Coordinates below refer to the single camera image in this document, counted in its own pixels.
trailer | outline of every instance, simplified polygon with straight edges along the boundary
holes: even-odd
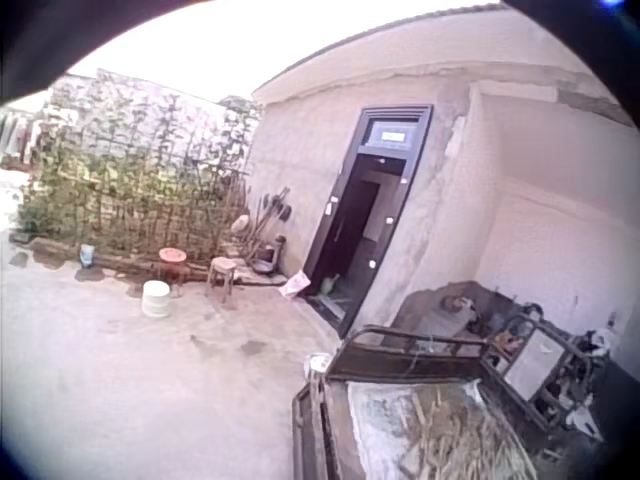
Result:
[[[293,400],[294,478],[568,478],[599,443],[567,425],[588,369],[545,325],[515,355],[367,326]]]

roof edge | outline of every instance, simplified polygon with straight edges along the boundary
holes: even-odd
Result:
[[[449,8],[447,10],[436,10],[434,12],[427,12],[421,15],[416,15],[414,17],[395,20],[393,22],[385,23],[384,25],[380,25],[378,27],[365,30],[364,32],[356,33],[355,35],[339,40],[335,43],[332,43],[331,45],[327,45],[326,47],[321,48],[320,50],[312,53],[311,55],[308,55],[302,58],[301,60],[298,60],[294,64],[289,65],[280,73],[273,76],[272,78],[264,82],[262,85],[260,85],[258,88],[253,90],[253,92],[251,92],[251,96],[253,97],[258,90],[262,89],[263,87],[266,87],[268,84],[277,80],[278,78],[283,76],[285,73],[288,73],[296,69],[297,67],[307,63],[308,61],[313,60],[314,58],[319,57],[321,55],[324,55],[327,52],[330,52],[331,50],[335,50],[339,47],[355,42],[356,40],[360,40],[361,38],[365,38],[379,32],[384,32],[385,30],[391,30],[392,28],[399,27],[401,25],[406,25],[408,23],[419,22],[421,20],[425,20],[428,18],[447,17],[450,15],[460,15],[465,13],[493,12],[493,11],[500,11],[500,10],[511,10],[511,7],[509,7],[508,5],[500,1],[498,3],[485,3],[480,5],[473,5],[471,7],[460,7],[460,8]]]

sky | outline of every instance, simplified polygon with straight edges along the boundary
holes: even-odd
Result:
[[[207,100],[262,83],[338,40],[402,18],[491,0],[216,0],[151,20],[69,71],[104,68]]]

sticker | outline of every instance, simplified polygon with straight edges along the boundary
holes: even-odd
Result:
[[[390,142],[404,142],[404,133],[399,132],[382,132],[380,140],[387,140]]]

white bucket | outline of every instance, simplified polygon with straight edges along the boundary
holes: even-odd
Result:
[[[149,318],[163,318],[170,312],[171,287],[158,280],[150,280],[142,287],[142,313]]]

